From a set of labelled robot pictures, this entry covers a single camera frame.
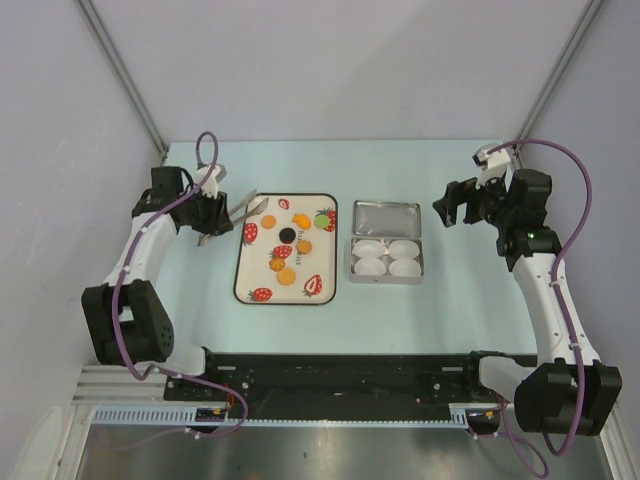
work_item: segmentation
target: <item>beige tray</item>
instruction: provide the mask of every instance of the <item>beige tray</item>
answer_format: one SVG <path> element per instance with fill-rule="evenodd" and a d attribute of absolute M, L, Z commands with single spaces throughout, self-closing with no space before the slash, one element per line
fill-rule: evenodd
<path fill-rule="evenodd" d="M 236 298 L 242 303 L 256 305 L 329 303 L 336 293 L 336 199 L 328 194 L 264 193 L 258 195 L 248 208 L 265 197 L 269 198 L 267 209 L 261 215 L 251 217 L 243 227 L 234 287 Z M 327 229 L 313 224 L 315 216 L 322 211 L 334 217 Z M 296 214 L 309 217 L 311 228 L 304 230 L 293 223 Z M 267 215 L 276 218 L 275 227 L 267 229 L 262 226 L 262 219 Z M 295 271 L 296 279 L 292 285 L 285 286 L 278 282 L 277 272 L 271 270 L 269 261 L 273 258 L 274 249 L 283 245 L 279 234 L 287 227 L 297 233 L 297 239 L 289 245 L 292 253 L 284 259 L 286 267 Z M 299 254 L 296 250 L 298 240 L 310 241 L 313 246 L 311 253 Z"/>

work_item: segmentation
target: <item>gray container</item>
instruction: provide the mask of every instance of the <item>gray container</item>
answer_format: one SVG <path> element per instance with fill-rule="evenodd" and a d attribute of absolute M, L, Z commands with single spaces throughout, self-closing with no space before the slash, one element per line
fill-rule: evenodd
<path fill-rule="evenodd" d="M 422 241 L 419 238 L 422 233 L 420 205 L 356 201 L 353 233 L 355 236 L 347 247 L 349 279 L 352 282 L 401 285 L 422 283 L 425 267 Z M 377 243 L 366 242 L 366 245 L 358 247 L 362 240 Z"/>

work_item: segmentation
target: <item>black circle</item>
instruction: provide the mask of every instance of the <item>black circle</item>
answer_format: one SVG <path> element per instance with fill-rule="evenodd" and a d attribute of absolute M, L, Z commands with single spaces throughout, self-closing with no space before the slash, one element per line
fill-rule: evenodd
<path fill-rule="evenodd" d="M 282 243 L 293 243 L 296 239 L 296 231 L 293 228 L 283 228 L 280 230 L 280 241 Z"/>

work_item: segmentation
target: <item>metal lid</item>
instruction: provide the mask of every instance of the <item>metal lid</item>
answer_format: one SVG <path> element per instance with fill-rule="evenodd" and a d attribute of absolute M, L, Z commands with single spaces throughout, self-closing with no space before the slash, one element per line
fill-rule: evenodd
<path fill-rule="evenodd" d="M 422 235 L 417 203 L 365 202 L 353 204 L 353 233 L 366 237 L 410 237 Z"/>

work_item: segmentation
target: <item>metal pole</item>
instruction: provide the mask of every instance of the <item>metal pole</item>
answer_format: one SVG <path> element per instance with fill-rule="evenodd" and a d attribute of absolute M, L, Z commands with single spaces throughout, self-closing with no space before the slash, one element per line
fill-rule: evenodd
<path fill-rule="evenodd" d="M 104 53 L 111 70 L 116 76 L 116 79 L 124 89 L 127 98 L 138 115 L 138 118 L 144 125 L 149 138 L 158 150 L 160 157 L 164 158 L 167 152 L 167 145 L 163 141 L 160 131 L 153 121 L 147 106 L 142 100 L 140 92 L 133 83 L 131 75 L 129 75 L 122 58 L 120 58 L 120 54 L 111 40 L 109 32 L 107 32 L 104 22 L 100 18 L 95 5 L 92 0 L 76 0 L 76 4 L 85 19 L 87 26 L 94 34 L 94 38 L 96 39 L 100 50 Z"/>
<path fill-rule="evenodd" d="M 582 10 L 576 26 L 573 28 L 567 43 L 551 69 L 551 73 L 547 77 L 542 90 L 538 94 L 538 97 L 531 107 L 531 110 L 529 111 L 529 114 L 527 115 L 527 118 L 520 128 L 516 138 L 527 138 L 535 129 L 542 113 L 550 103 L 553 93 L 556 91 L 560 81 L 564 78 L 569 65 L 575 58 L 580 46 L 587 38 L 587 33 L 595 23 L 598 15 L 602 12 L 602 7 L 607 3 L 607 1 L 608 0 L 589 0 Z M 516 147 L 516 154 L 519 155 L 521 148 L 522 145 Z"/>

